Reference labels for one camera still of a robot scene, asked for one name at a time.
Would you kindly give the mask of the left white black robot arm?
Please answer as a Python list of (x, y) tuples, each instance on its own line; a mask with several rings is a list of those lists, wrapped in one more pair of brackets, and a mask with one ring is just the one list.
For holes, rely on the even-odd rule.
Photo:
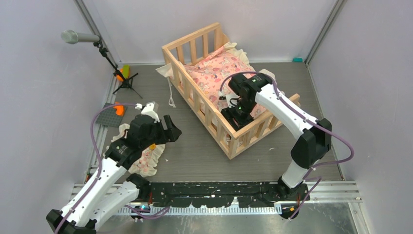
[(136, 200), (145, 201), (150, 194), (149, 182), (140, 175), (130, 175), (113, 193), (106, 195), (117, 180), (140, 159), (152, 145), (175, 142), (182, 134), (170, 116), (164, 123), (139, 114), (120, 138), (109, 145), (97, 171), (80, 192), (60, 210), (51, 210), (46, 220), (56, 234), (95, 234), (119, 209)]

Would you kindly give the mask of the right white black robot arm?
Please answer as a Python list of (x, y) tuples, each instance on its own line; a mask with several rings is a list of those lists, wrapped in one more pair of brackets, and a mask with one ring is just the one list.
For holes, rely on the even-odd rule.
[(304, 177), (311, 168), (331, 150), (332, 129), (329, 120), (318, 120), (303, 111), (277, 87), (275, 76), (263, 69), (259, 72), (232, 74), (223, 80), (219, 99), (226, 99), (228, 107), (221, 110), (231, 126), (240, 130), (251, 123), (254, 107), (260, 105), (280, 120), (296, 139), (290, 151), (292, 161), (278, 179), (277, 195), (291, 200), (298, 192)]

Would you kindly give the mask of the wooden slatted pet bed frame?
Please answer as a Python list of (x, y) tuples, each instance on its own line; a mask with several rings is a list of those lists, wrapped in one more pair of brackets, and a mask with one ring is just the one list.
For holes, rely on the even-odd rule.
[(184, 69), (184, 45), (189, 45), (191, 64), (196, 64), (212, 53), (208, 48), (209, 39), (213, 40), (214, 49), (218, 49), (229, 41), (220, 23), (216, 22), (162, 46), (162, 53), (165, 63), (171, 65), (172, 68), (173, 77), (169, 80), (226, 156), (233, 159), (281, 127), (283, 123), (269, 111), (263, 112), (240, 130), (235, 130), (225, 120)]

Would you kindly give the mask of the pink printed cushion with ties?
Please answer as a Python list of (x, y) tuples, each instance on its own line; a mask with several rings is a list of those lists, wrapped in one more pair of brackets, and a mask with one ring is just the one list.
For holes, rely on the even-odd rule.
[[(228, 42), (197, 64), (184, 65), (186, 72), (219, 111), (228, 107), (226, 100), (219, 100), (223, 80), (234, 73), (256, 71), (250, 65), (246, 52), (236, 49), (236, 45), (235, 42)], [(174, 79), (171, 64), (157, 68), (156, 71), (166, 78)], [(255, 119), (265, 110), (257, 104), (251, 115)]]

